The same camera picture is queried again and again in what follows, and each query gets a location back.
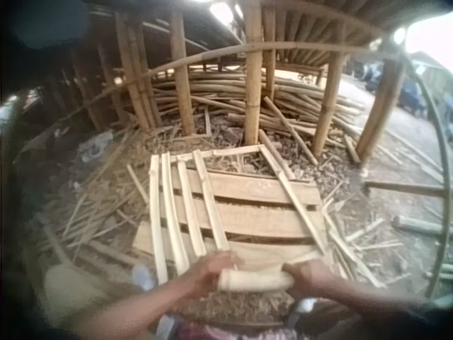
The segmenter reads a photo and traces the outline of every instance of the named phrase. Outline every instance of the right hand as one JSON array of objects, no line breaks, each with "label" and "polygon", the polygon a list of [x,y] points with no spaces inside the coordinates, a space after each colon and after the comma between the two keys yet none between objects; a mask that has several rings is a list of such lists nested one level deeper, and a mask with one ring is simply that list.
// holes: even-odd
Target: right hand
[{"label": "right hand", "polygon": [[284,263],[282,270],[294,279],[294,285],[287,292],[295,300],[322,297],[323,292],[335,284],[336,276],[319,259],[294,264]]}]

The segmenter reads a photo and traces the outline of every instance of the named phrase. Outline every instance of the wooden plank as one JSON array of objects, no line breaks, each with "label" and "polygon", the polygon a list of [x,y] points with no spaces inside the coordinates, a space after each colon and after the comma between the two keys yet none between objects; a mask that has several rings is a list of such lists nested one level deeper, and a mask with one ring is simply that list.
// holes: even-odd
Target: wooden plank
[{"label": "wooden plank", "polygon": [[299,214],[301,220],[303,221],[303,224],[310,230],[310,233],[313,236],[313,238],[315,239],[315,242],[318,245],[319,249],[321,250],[321,253],[324,255],[326,253],[326,247],[321,238],[319,230],[317,230],[316,226],[311,221],[306,208],[299,202],[299,200],[297,199],[297,196],[294,194],[294,191],[292,190],[291,185],[288,181],[288,178],[286,178],[286,176],[285,176],[285,173],[278,166],[278,163],[275,161],[275,159],[269,153],[269,150],[267,150],[263,145],[260,146],[260,151],[261,151],[261,154],[268,161],[268,163],[269,163],[270,167],[272,168],[272,170],[274,171],[275,175],[280,180],[280,183],[282,184],[287,195],[291,199],[292,204],[296,208],[297,213]]},{"label": "wooden plank", "polygon": [[192,190],[185,167],[184,161],[178,161],[179,180],[183,192],[183,201],[185,206],[185,216],[187,217],[190,239],[192,240],[193,250],[198,257],[206,255],[205,244],[200,231],[200,223],[198,222],[197,212],[193,203]]},{"label": "wooden plank", "polygon": [[258,131],[258,136],[260,141],[268,148],[269,152],[274,156],[275,160],[278,162],[280,167],[285,172],[285,175],[288,179],[296,179],[296,176],[289,168],[288,163],[285,162],[282,155],[278,153],[277,149],[275,148],[274,144],[269,140],[268,136],[265,134],[264,131],[261,129]]},{"label": "wooden plank", "polygon": [[[243,4],[246,22],[246,42],[261,43],[263,41],[261,27],[261,2],[249,0]],[[244,122],[244,139],[246,145],[258,144],[258,127],[261,105],[261,66],[263,52],[255,51],[247,54],[246,59],[246,120]]]},{"label": "wooden plank", "polygon": [[275,104],[268,97],[265,97],[264,101],[269,105],[270,109],[281,120],[283,125],[289,130],[289,133],[291,133],[293,138],[296,140],[297,144],[302,148],[302,150],[304,150],[304,153],[309,158],[310,162],[315,166],[318,165],[318,161],[316,160],[316,158],[314,158],[313,154],[311,153],[310,149],[305,144],[304,140],[299,136],[299,134],[296,132],[294,127],[287,121],[287,119],[285,118],[283,113],[280,112],[280,110],[277,108],[277,106],[275,106]]},{"label": "wooden plank", "polygon": [[[201,195],[202,189],[198,173],[188,170],[192,193]],[[181,190],[176,169],[172,168],[173,188]],[[273,178],[253,178],[236,174],[218,174],[209,172],[212,192],[217,200],[250,201],[253,205],[291,205],[292,202],[283,190],[280,182]],[[314,183],[291,182],[299,202],[304,205],[322,204],[319,190]]]},{"label": "wooden plank", "polygon": [[151,166],[149,167],[149,199],[151,200],[151,204],[149,205],[149,220],[151,223],[149,224],[149,228],[147,227],[149,235],[147,239],[153,246],[157,280],[159,285],[161,285],[168,281],[168,271],[165,263],[164,243],[162,242],[161,206],[159,198],[159,155],[153,154],[151,156]]},{"label": "wooden plank", "polygon": [[205,162],[201,157],[200,150],[195,150],[193,152],[193,160],[195,161],[198,176],[200,177],[203,198],[205,199],[207,214],[210,218],[210,224],[215,243],[218,250],[229,250],[227,236],[225,235],[222,220],[220,219],[219,211],[214,200],[210,178],[206,170]]},{"label": "wooden plank", "polygon": [[190,262],[184,247],[181,230],[176,214],[176,205],[173,197],[173,186],[171,184],[170,154],[162,154],[162,186],[164,192],[164,210],[167,228],[170,233],[171,249],[175,259],[176,271],[181,275],[189,269]]},{"label": "wooden plank", "polygon": [[[169,261],[174,261],[173,253],[171,252],[170,239],[167,229],[162,229],[165,258]],[[188,256],[191,263],[197,261],[197,256],[191,247],[190,236],[183,233],[183,241],[185,248],[188,250]],[[243,271],[262,271],[267,268],[281,266],[284,262],[293,262],[302,259],[307,254],[316,251],[314,245],[276,245],[276,244],[251,244],[243,242],[228,241],[229,248],[243,261],[238,263],[238,269]],[[205,246],[208,251],[215,251],[215,241],[210,238],[205,238]],[[149,225],[146,222],[141,222],[137,230],[137,235],[134,240],[133,247],[154,255],[154,249],[150,240]]]}]

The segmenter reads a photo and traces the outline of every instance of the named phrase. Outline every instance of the bamboo workshop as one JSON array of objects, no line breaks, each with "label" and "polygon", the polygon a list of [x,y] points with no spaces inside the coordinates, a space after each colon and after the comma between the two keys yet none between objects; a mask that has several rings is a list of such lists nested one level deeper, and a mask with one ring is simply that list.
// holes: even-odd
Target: bamboo workshop
[{"label": "bamboo workshop", "polygon": [[[115,84],[108,54],[100,42],[98,54],[107,88],[94,96],[89,81],[83,80],[84,77],[88,78],[87,71],[83,70],[79,58],[74,55],[76,85],[80,88],[84,104],[77,108],[74,106],[73,111],[61,120],[69,119],[86,109],[95,128],[101,131],[105,129],[105,122],[98,104],[102,98],[110,97],[118,122],[123,126],[129,122],[130,115],[126,109],[131,106],[137,123],[143,130],[156,131],[166,128],[162,126],[162,120],[179,114],[186,138],[204,138],[209,136],[211,131],[207,127],[205,134],[196,135],[194,117],[197,111],[204,110],[202,114],[207,116],[207,122],[210,115],[225,115],[228,121],[244,128],[243,140],[246,145],[245,149],[231,149],[229,154],[245,150],[263,155],[275,172],[284,195],[290,198],[290,204],[298,214],[297,219],[300,219],[301,230],[308,232],[309,238],[318,247],[303,255],[302,258],[305,259],[304,256],[309,258],[324,255],[326,241],[322,235],[319,236],[324,232],[323,222],[313,223],[313,212],[307,212],[304,203],[299,201],[298,192],[293,189],[297,183],[294,181],[295,176],[273,147],[266,131],[293,138],[295,144],[300,147],[301,155],[313,165],[317,165],[325,148],[330,146],[347,149],[356,164],[366,164],[376,149],[399,162],[391,152],[378,146],[378,141],[398,99],[405,67],[401,56],[391,48],[385,52],[373,52],[362,47],[370,39],[384,37],[385,31],[351,15],[359,13],[358,5],[357,8],[349,8],[349,13],[343,13],[331,7],[305,1],[284,0],[279,1],[278,6],[275,4],[272,0],[244,1],[244,20],[238,23],[238,29],[244,31],[245,43],[190,56],[187,56],[186,51],[188,44],[185,37],[185,8],[170,7],[168,41],[173,61],[153,69],[149,69],[144,27],[139,17],[115,13],[117,45],[122,75],[125,76],[123,82]],[[301,24],[302,18],[306,19],[304,25]],[[382,81],[363,130],[353,125],[355,116],[363,107],[338,94],[345,58],[348,54],[356,53],[384,60]],[[211,69],[210,65],[217,66],[217,69]],[[275,77],[276,69],[310,74],[316,77],[316,85],[278,79]],[[322,89],[319,85],[325,74],[326,87]],[[123,91],[129,94],[129,107],[122,102]],[[344,144],[337,141],[339,136],[343,136]],[[212,150],[211,155],[216,154],[222,154],[222,150]],[[225,232],[229,231],[220,222],[218,207],[213,200],[216,193],[210,188],[210,176],[206,174],[203,157],[203,152],[194,152],[176,158],[167,154],[154,155],[151,158],[149,197],[144,195],[144,199],[149,202],[151,229],[146,224],[140,226],[135,246],[146,252],[152,249],[156,257],[159,282],[164,282],[167,278],[165,259],[171,257],[178,274],[182,273],[192,260],[186,253],[189,252],[187,246],[193,248],[195,256],[199,256],[205,253],[209,243],[204,242],[201,237],[197,222],[200,216],[197,215],[194,202],[191,202],[188,195],[193,191],[193,181],[198,180],[200,183],[196,186],[202,188],[201,193],[207,208],[207,224],[214,236],[214,241],[209,243],[211,249],[227,249],[232,243],[228,242],[225,236]],[[198,179],[189,177],[185,170],[185,161],[192,158],[196,163]],[[174,185],[175,177],[172,178],[171,162],[178,167],[177,180],[183,192],[182,207],[187,214],[189,235],[182,235],[178,226],[180,218],[177,207],[182,203],[177,203],[172,197],[171,186],[172,183]],[[160,181],[164,191],[162,196],[159,195]],[[426,190],[433,195],[441,195],[440,188]],[[160,230],[159,214],[162,213],[166,216],[168,227],[166,237]],[[150,235],[152,242],[146,243]],[[335,236],[333,241],[337,247],[346,249],[345,256],[358,263],[373,284],[381,286],[360,259],[348,253],[347,246]],[[170,246],[171,254],[163,254],[163,244]],[[270,267],[275,269],[278,264],[272,263]],[[267,267],[260,267],[260,270],[262,271],[226,271],[219,287],[225,290],[272,290],[286,288],[290,284],[289,278],[281,273],[274,276],[273,280],[256,280],[259,276],[268,275]],[[263,281],[268,282],[268,285],[248,286],[247,280],[252,275],[254,279],[249,282]]]}]

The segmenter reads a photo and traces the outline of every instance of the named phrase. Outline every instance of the stack of bamboo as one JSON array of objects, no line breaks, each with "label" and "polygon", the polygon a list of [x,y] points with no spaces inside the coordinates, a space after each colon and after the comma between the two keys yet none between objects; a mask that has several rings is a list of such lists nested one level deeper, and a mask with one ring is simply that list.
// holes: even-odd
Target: stack of bamboo
[{"label": "stack of bamboo", "polygon": [[[216,112],[228,113],[228,119],[243,125],[245,120],[246,82],[243,72],[203,72],[191,69],[189,72],[190,93],[194,104],[217,108]],[[162,116],[179,112],[176,83],[172,76],[159,76],[154,80],[156,102]],[[263,90],[265,77],[262,78]],[[287,117],[288,122],[300,134],[313,137],[321,110],[323,89],[289,79],[275,80],[275,105]],[[356,135],[354,119],[363,107],[344,96],[338,96],[333,122],[349,135]],[[265,104],[260,109],[260,126],[287,134],[288,130]],[[340,130],[331,128],[328,145],[344,147],[333,137],[342,135]]]}]

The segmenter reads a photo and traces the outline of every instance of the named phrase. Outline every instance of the light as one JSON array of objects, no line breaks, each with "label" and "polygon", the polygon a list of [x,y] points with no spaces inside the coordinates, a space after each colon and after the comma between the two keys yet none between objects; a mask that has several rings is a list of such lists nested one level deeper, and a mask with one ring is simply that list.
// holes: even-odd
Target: light
[{"label": "light", "polygon": [[394,34],[394,40],[397,45],[400,45],[406,38],[406,30],[404,28],[399,28]]},{"label": "light", "polygon": [[233,13],[224,2],[213,4],[210,7],[210,11],[224,25],[228,25],[233,21]]},{"label": "light", "polygon": [[238,12],[238,15],[239,15],[241,18],[243,18],[243,14],[242,14],[241,7],[239,7],[238,4],[236,4],[236,5],[234,6],[234,9],[236,9],[236,12]]}]

